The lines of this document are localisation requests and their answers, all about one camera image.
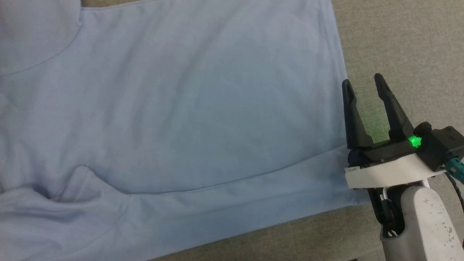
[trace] green light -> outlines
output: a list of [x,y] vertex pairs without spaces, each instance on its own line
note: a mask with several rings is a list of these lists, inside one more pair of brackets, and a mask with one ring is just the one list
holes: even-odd
[[420,140],[422,138],[419,138],[419,137],[416,137],[416,136],[412,136],[412,137],[409,137],[409,141],[411,142],[412,146],[413,147],[419,147],[420,146]]

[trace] teal cable connector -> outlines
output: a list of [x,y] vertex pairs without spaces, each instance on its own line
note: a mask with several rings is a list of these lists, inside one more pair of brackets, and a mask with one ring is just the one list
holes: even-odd
[[464,164],[457,158],[453,158],[445,164],[445,169],[453,178],[464,184]]

